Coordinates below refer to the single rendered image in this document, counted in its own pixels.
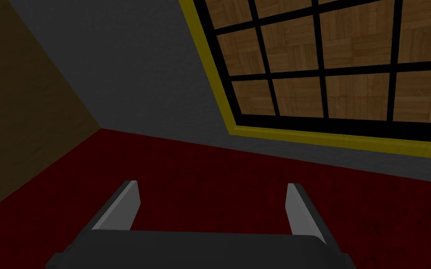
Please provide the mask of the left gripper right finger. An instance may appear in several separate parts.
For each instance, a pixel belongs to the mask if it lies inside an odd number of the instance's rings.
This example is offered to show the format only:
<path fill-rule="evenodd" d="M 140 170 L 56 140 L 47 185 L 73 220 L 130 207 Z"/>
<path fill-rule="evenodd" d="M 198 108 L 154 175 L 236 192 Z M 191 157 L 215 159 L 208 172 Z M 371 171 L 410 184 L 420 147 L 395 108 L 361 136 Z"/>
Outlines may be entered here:
<path fill-rule="evenodd" d="M 315 236 L 334 253 L 341 254 L 337 241 L 300 184 L 287 185 L 286 213 L 293 235 Z"/>

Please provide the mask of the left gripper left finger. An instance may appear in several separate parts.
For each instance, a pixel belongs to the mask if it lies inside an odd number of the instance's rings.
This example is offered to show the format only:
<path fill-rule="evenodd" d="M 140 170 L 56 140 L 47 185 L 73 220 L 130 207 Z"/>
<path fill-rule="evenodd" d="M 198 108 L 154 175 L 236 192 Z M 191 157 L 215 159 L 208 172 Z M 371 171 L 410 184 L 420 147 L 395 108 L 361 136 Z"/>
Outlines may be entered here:
<path fill-rule="evenodd" d="M 130 230 L 140 205 L 137 181 L 126 181 L 95 217 L 91 229 Z"/>

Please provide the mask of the yellow framed window black bars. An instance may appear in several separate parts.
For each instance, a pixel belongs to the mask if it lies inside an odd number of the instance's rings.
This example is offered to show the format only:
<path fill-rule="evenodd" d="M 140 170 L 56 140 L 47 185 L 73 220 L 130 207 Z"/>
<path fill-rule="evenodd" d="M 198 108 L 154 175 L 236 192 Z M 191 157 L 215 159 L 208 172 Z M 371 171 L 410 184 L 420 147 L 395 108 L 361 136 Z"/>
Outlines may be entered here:
<path fill-rule="evenodd" d="M 231 135 L 431 158 L 431 0 L 179 0 Z"/>

